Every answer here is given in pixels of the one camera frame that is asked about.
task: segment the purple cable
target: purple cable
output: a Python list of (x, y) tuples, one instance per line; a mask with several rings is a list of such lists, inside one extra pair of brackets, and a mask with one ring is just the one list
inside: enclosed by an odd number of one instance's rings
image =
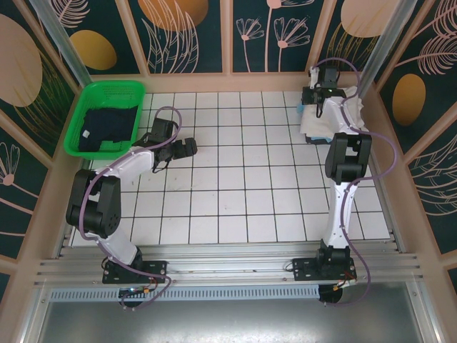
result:
[[(163, 111), (164, 109), (170, 109), (170, 110), (176, 112), (176, 114), (178, 114), (178, 118), (179, 118), (178, 128), (176, 129), (176, 131), (173, 134), (173, 136), (170, 137), (170, 139), (167, 139), (166, 141), (164, 141), (164, 142), (162, 142), (160, 144), (153, 145), (153, 146), (150, 146), (148, 148), (140, 148), (138, 150), (132, 151), (130, 154), (125, 154), (125, 155), (119, 157), (116, 161), (111, 163), (107, 168), (105, 168), (103, 171), (98, 173), (94, 177), (94, 179), (89, 183), (89, 186), (87, 187), (86, 193), (84, 194), (83, 201), (81, 203), (81, 212), (79, 214), (79, 233), (81, 234), (83, 239), (85, 239), (86, 241), (98, 241), (98, 239), (96, 237), (87, 237), (86, 234), (84, 233), (84, 213), (86, 212), (87, 201), (89, 200), (89, 195), (91, 194), (91, 190), (94, 188), (95, 183), (97, 183), (97, 181), (100, 180), (100, 178), (106, 172), (108, 172), (110, 169), (114, 168), (115, 166), (117, 166), (121, 162), (123, 162), (125, 159), (129, 158), (131, 155), (135, 155), (135, 154), (138, 154), (140, 152), (153, 150), (153, 149), (158, 149), (160, 147), (163, 147), (163, 146), (167, 145), (168, 143), (171, 143), (172, 141), (174, 141), (176, 139), (176, 137), (178, 136), (178, 133), (181, 130), (181, 126), (183, 124), (183, 118), (181, 116), (181, 113), (179, 113), (179, 111), (177, 109), (175, 109), (174, 107), (172, 107), (172, 106), (164, 106), (164, 107), (161, 107), (160, 109), (157, 110), (156, 115), (154, 116), (154, 118), (157, 118), (159, 113), (161, 111)], [(159, 298), (170, 287), (171, 282), (172, 282), (170, 277), (168, 277), (166, 275), (151, 274), (151, 273), (143, 272), (141, 270), (136, 270), (136, 269), (124, 264), (123, 262), (119, 261), (116, 257), (111, 255), (111, 253), (108, 252), (99, 242), (96, 242), (96, 244), (99, 246), (100, 250), (108, 257), (108, 259), (110, 261), (113, 261), (113, 262), (119, 264), (121, 267), (129, 270), (130, 272), (133, 272), (133, 273), (136, 273), (136, 274), (140, 274), (140, 275), (144, 275), (145, 277), (150, 277), (150, 278), (154, 278), (154, 279), (166, 279), (168, 281), (168, 283), (165, 285), (165, 287), (160, 292), (158, 292), (153, 298), (151, 298), (148, 301), (142, 302), (137, 307), (133, 307), (133, 308), (127, 307), (124, 304), (124, 300), (125, 300), (126, 297), (122, 297), (121, 298), (121, 303), (122, 303), (122, 306), (124, 307), (124, 309), (129, 309), (130, 311), (135, 311), (135, 309), (140, 309), (140, 308), (145, 307), (145, 306), (147, 306), (149, 304), (152, 304), (152, 302), (154, 302), (154, 300)]]
[(349, 119), (348, 117), (346, 116), (346, 113), (344, 111), (344, 104), (346, 103), (346, 101), (348, 101), (349, 99), (352, 99), (354, 98), (355, 96), (357, 96), (360, 92), (360, 74), (357, 70), (357, 68), (350, 62), (350, 61), (347, 61), (345, 59), (341, 59), (339, 57), (330, 57), (330, 58), (327, 58), (327, 59), (323, 59), (322, 61), (320, 61), (319, 63), (317, 63), (314, 67), (316, 68), (317, 66), (321, 65), (322, 63), (325, 63), (327, 61), (341, 61), (343, 63), (346, 63), (348, 64), (352, 70), (355, 71), (356, 73), (356, 76), (357, 76), (357, 90), (356, 92), (345, 98), (342, 102), (341, 102), (341, 105), (340, 105), (340, 111), (341, 111), (341, 114), (343, 115), (343, 119), (346, 123), (346, 125), (349, 127), (349, 129), (351, 129), (352, 131), (358, 133), (358, 134), (368, 134), (370, 136), (374, 136), (374, 137), (378, 137), (378, 138), (381, 138), (383, 139), (384, 141), (386, 141), (392, 148), (393, 150), (393, 161), (392, 161), (392, 164), (389, 168), (387, 168), (387, 170), (383, 171), (382, 173), (378, 174), (378, 175), (374, 175), (372, 177), (361, 177), (361, 178), (358, 178), (354, 181), (352, 181), (347, 187), (346, 187), (346, 190), (344, 192), (344, 196), (343, 196), (343, 202), (341, 204), (341, 213), (340, 213), (340, 223), (341, 223), (341, 228), (342, 228), (342, 231), (343, 231), (343, 235), (344, 235), (344, 238), (346, 239), (346, 241), (348, 242), (348, 245), (349, 247), (352, 249), (352, 251), (354, 251), (354, 253), (357, 255), (357, 257), (360, 259), (360, 261), (362, 262), (363, 266), (365, 267), (365, 270), (366, 270), (366, 289), (365, 289), (365, 292), (362, 294), (362, 296), (360, 298), (358, 298), (357, 300), (353, 301), (353, 302), (347, 302), (345, 304), (333, 304), (334, 306), (338, 306), (338, 307), (344, 307), (344, 306), (350, 306), (350, 305), (354, 305), (358, 302), (360, 302), (361, 300), (363, 300), (366, 295), (368, 294), (369, 290), (370, 290), (370, 285), (371, 285), (371, 273), (370, 273), (370, 269), (368, 268), (368, 265), (365, 261), (365, 259), (362, 257), (362, 255), (360, 254), (360, 252), (358, 252), (358, 250), (355, 248), (355, 246), (352, 244), (351, 240), (349, 239), (349, 235), (346, 233), (346, 228), (344, 227), (344, 205), (346, 204), (346, 200), (348, 198), (348, 194), (349, 194), (349, 189), (354, 185), (354, 184), (357, 184), (359, 183), (360, 181), (363, 181), (363, 180), (377, 180), (377, 179), (380, 179), (382, 177), (385, 177), (385, 175), (389, 174), (390, 172), (392, 172), (393, 168), (395, 168), (395, 165), (397, 164), (397, 160), (398, 160), (398, 151), (397, 151), (397, 148), (395, 146), (395, 144), (393, 143), (393, 141), (391, 139), (389, 139), (387, 136), (384, 136), (383, 134), (378, 134), (376, 132), (369, 132), (369, 131), (362, 131), (362, 130), (359, 130), (355, 127), (352, 127), (349, 123)]

